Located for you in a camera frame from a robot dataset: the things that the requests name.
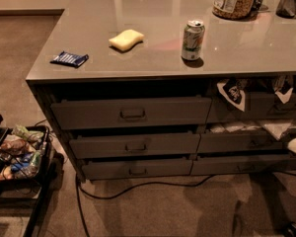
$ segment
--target brown floor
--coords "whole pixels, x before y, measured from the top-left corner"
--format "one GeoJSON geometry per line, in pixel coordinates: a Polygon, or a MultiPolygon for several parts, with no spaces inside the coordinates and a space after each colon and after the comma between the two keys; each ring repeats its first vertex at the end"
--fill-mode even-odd
{"type": "MultiPolygon", "coordinates": [[[[25,78],[57,19],[0,17],[2,126],[32,126],[45,119],[25,78]]],[[[56,139],[53,144],[64,154],[56,139]]],[[[44,205],[46,214],[38,236],[85,236],[75,172],[66,159],[62,187],[44,205]]],[[[93,195],[108,197],[144,182],[193,184],[204,179],[96,181],[82,187],[93,195]]],[[[215,176],[196,188],[148,185],[109,200],[81,193],[80,198],[90,236],[281,236],[285,225],[296,222],[296,177],[281,173],[215,176]]],[[[25,217],[0,215],[0,236],[22,236],[26,223],[25,217]]]]}

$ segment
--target sponge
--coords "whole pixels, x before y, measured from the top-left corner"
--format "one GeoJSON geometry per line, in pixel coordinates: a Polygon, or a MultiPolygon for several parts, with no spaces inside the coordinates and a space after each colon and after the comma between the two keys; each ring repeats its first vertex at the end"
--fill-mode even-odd
{"type": "Polygon", "coordinates": [[[127,51],[131,49],[136,43],[144,40],[144,35],[136,32],[135,30],[125,30],[118,36],[109,39],[110,44],[121,50],[127,51]]]}

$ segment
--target jar label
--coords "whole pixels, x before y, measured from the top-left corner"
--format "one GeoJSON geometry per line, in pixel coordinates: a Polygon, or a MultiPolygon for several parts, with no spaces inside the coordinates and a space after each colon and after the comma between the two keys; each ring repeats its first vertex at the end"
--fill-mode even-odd
{"type": "Polygon", "coordinates": [[[214,0],[214,7],[220,11],[233,13],[237,0],[214,0]]]}

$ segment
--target drawer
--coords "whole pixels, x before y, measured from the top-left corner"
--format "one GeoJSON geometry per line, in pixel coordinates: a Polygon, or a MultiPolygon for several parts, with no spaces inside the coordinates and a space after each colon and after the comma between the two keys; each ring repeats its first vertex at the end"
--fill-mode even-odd
{"type": "Polygon", "coordinates": [[[282,149],[283,143],[266,131],[251,132],[207,132],[201,135],[198,153],[238,152],[248,150],[282,149]]]}
{"type": "Polygon", "coordinates": [[[214,174],[237,174],[261,171],[282,171],[289,165],[288,154],[274,155],[250,155],[229,157],[198,157],[193,162],[191,174],[214,175],[214,174]]]}
{"type": "Polygon", "coordinates": [[[88,180],[186,176],[192,161],[185,158],[146,161],[89,162],[82,166],[88,180]]]}
{"type": "Polygon", "coordinates": [[[296,94],[282,104],[275,94],[248,93],[244,112],[218,97],[213,99],[207,122],[241,119],[296,119],[296,94]]]}
{"type": "Polygon", "coordinates": [[[205,123],[211,99],[201,97],[63,101],[51,109],[62,129],[205,123]]]}
{"type": "Polygon", "coordinates": [[[69,141],[77,159],[191,154],[196,152],[198,142],[199,134],[191,132],[78,137],[69,141]]]}

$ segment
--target jar of nuts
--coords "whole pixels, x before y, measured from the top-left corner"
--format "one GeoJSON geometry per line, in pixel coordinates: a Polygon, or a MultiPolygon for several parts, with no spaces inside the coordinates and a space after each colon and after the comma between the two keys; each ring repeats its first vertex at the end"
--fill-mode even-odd
{"type": "Polygon", "coordinates": [[[221,18],[238,20],[250,14],[254,0],[214,0],[213,13],[221,18]]]}

